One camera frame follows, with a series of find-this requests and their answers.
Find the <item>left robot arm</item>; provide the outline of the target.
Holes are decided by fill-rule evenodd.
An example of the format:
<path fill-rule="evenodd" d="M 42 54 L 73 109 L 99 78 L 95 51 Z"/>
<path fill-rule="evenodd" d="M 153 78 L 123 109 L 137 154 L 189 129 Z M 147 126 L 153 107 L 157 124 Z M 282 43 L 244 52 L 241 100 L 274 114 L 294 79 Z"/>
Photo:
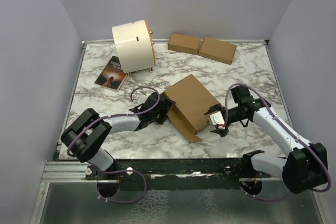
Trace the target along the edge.
<path fill-rule="evenodd" d="M 174 101 L 153 92 L 142 104 L 126 113 L 99 114 L 88 108 L 62 133 L 60 139 L 78 161 L 87 162 L 98 169 L 99 175 L 110 179 L 115 175 L 115 159 L 101 146 L 108 135 L 135 132 L 152 123 L 163 124 Z"/>

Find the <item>brown cardboard box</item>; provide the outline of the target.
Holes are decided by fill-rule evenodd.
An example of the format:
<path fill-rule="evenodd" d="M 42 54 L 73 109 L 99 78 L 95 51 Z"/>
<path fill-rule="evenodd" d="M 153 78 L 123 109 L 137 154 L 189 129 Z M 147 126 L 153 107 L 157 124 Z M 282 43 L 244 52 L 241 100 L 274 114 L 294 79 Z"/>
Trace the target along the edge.
<path fill-rule="evenodd" d="M 197 134 L 209 126 L 205 113 L 218 100 L 192 74 L 163 91 L 163 96 L 175 102 L 167 115 L 179 133 L 189 142 L 201 142 Z"/>

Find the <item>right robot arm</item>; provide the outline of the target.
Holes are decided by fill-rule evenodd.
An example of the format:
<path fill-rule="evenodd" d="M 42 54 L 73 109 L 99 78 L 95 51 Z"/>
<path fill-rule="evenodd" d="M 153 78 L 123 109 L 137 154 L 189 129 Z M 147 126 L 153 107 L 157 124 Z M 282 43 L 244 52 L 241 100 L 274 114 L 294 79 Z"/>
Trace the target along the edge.
<path fill-rule="evenodd" d="M 328 171 L 327 150 L 321 143 L 309 140 L 291 128 L 256 90 L 246 84 L 232 84 L 227 94 L 231 94 L 236 107 L 215 104 L 206 115 L 214 126 L 214 133 L 224 137 L 229 126 L 240 122 L 247 127 L 250 122 L 264 130 L 282 150 L 284 157 L 275 157 L 257 150 L 242 157 L 241 171 L 246 177 L 254 177 L 259 172 L 281 179 L 288 190 L 299 194 L 306 190 L 324 193 L 331 188 L 332 179 Z"/>

